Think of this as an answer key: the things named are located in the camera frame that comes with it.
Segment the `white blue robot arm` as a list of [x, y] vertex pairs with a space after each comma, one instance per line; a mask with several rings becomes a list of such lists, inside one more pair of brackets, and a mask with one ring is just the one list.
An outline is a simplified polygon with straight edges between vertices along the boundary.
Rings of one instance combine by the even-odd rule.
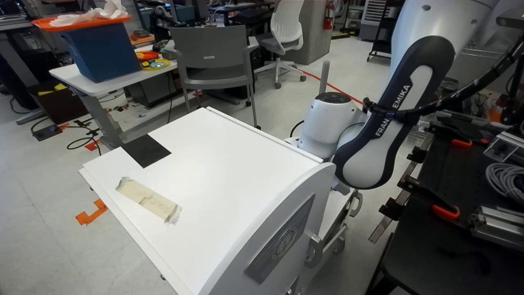
[[391, 177], [396, 152], [419, 121], [412, 110], [430, 98], [455, 57], [443, 36], [392, 47], [391, 73], [376, 101], [356, 108], [340, 93], [320, 93], [297, 136], [299, 149], [330, 162], [335, 178], [351, 188], [376, 188]]

